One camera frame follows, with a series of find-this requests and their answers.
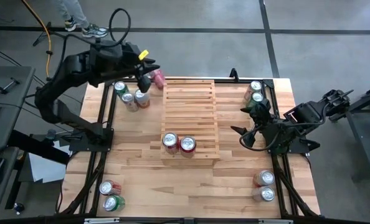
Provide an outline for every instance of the wooden slats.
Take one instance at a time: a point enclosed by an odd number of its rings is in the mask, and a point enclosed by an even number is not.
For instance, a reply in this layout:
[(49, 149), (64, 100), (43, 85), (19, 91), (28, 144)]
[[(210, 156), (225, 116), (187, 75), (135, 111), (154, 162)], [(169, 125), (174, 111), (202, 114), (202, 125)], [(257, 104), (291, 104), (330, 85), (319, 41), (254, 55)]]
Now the wooden slats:
[(164, 84), (162, 137), (173, 132), (181, 139), (192, 136), (196, 154), (192, 159), (167, 154), (161, 147), (161, 159), (167, 166), (211, 166), (219, 159), (215, 87), (212, 80), (168, 80)]

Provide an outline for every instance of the wooden table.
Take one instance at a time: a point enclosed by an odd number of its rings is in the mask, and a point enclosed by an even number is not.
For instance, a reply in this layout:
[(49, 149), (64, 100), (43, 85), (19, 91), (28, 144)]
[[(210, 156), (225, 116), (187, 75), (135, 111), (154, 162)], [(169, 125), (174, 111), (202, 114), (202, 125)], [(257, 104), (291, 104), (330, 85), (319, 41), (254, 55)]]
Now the wooden table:
[[(274, 79), (280, 114), (295, 106), (290, 80)], [(128, 85), (131, 92), (137, 87)], [(159, 157), (161, 145), (162, 95), (154, 85), (149, 90), (151, 106), (135, 113), (116, 103), (113, 128), (115, 137), (108, 154), (104, 179), (122, 184), (126, 207), (121, 212), (106, 212), (101, 195), (98, 216), (114, 217), (199, 217), (199, 218), (279, 218), (277, 197), (272, 202), (254, 202), (250, 194), (253, 175), (272, 170), (266, 152), (254, 152), (239, 144), (239, 135), (231, 125), (250, 128), (251, 118), (239, 111), (246, 84), (216, 84), (219, 148), (221, 159), (214, 167), (164, 166)], [(103, 85), (87, 87), (81, 117), (95, 122), (102, 98)], [(105, 116), (110, 102), (107, 102)], [(255, 146), (264, 147), (259, 134)], [(83, 187), (89, 152), (78, 153), (67, 166), (63, 184), (65, 209)], [(310, 167), (301, 155), (289, 155), (293, 184), (310, 208), (319, 213)], [(287, 210), (288, 193), (284, 188)], [(87, 211), (92, 203), (91, 190)]]

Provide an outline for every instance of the person's leg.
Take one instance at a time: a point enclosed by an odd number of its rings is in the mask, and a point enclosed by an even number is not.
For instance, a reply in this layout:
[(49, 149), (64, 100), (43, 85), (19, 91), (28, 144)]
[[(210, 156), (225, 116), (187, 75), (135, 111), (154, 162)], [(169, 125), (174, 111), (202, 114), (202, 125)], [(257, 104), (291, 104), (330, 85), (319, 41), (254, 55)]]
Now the person's leg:
[(64, 0), (64, 3), (69, 12), (75, 17), (77, 24), (82, 27), (82, 34), (84, 37), (104, 37), (108, 34), (106, 28), (101, 28), (95, 24), (89, 23), (78, 0)]
[(73, 31), (76, 28), (75, 19), (69, 14), (64, 0), (53, 0), (53, 2), (55, 3), (56, 9), (59, 11), (59, 14), (65, 20), (65, 29), (69, 32)]

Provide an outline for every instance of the green soda can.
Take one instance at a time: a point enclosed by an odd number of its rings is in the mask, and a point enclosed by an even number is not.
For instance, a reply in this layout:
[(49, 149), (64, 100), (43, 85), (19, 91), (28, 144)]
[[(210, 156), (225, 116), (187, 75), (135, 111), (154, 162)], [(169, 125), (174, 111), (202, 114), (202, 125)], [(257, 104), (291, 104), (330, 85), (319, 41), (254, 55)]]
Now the green soda can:
[(121, 211), (125, 207), (125, 200), (120, 195), (111, 195), (106, 198), (103, 207), (107, 212)]
[(250, 98), (250, 101), (246, 104), (246, 107), (253, 107), (257, 103), (260, 103), (264, 97), (261, 93), (253, 93), (252, 97)]
[(128, 92), (128, 87), (123, 82), (116, 82), (115, 83), (115, 91), (117, 96), (121, 99), (121, 97), (124, 95), (124, 93)]

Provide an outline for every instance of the concrete floor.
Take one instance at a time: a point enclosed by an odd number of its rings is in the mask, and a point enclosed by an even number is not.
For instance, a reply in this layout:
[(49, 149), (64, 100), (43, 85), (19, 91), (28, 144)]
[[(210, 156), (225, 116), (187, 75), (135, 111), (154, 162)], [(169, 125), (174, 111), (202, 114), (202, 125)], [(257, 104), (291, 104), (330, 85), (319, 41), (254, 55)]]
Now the concrete floor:
[[(31, 0), (31, 6), (44, 21), (57, 26), (62, 21), (52, 9), (53, 0)], [(235, 28), (262, 29), (259, 0), (82, 0), (89, 20), (107, 26), (112, 9), (129, 11), (133, 27), (146, 28)], [(370, 0), (266, 0), (271, 29), (370, 30)], [(0, 0), (0, 17), (14, 19), (12, 26), (38, 26), (20, 1)], [(115, 27), (126, 19), (118, 15)], [(25, 66), (36, 68), (45, 77), (44, 53), (47, 42), (31, 47), (39, 32), (0, 31), (0, 50)], [(127, 40), (142, 49), (168, 75), (226, 77), (235, 67), (241, 77), (272, 77), (264, 34), (225, 33), (130, 33)], [(297, 103), (319, 100), (332, 88), (354, 89), (357, 99), (370, 89), (370, 35), (272, 35), (279, 75), (290, 78)], [(62, 40), (52, 38), (55, 55), (60, 55)], [(87, 50), (88, 46), (70, 40), (67, 55)], [(59, 60), (52, 57), (50, 73)], [(0, 65), (9, 65), (0, 59)], [(35, 91), (33, 83), (30, 93)], [(81, 100), (85, 87), (67, 94)], [(76, 113), (80, 105), (62, 99)], [(23, 111), (16, 129), (23, 133), (44, 133), (52, 125)], [(370, 222), (370, 181), (355, 184), (351, 175), (366, 167), (346, 120), (326, 123), (308, 136), (321, 143), (311, 153), (312, 173), (321, 213), (330, 218)], [(30, 184), (21, 189), (18, 201), (27, 205), (23, 217), (51, 215), (59, 192), (58, 183)], [(13, 217), (13, 212), (0, 213)]]

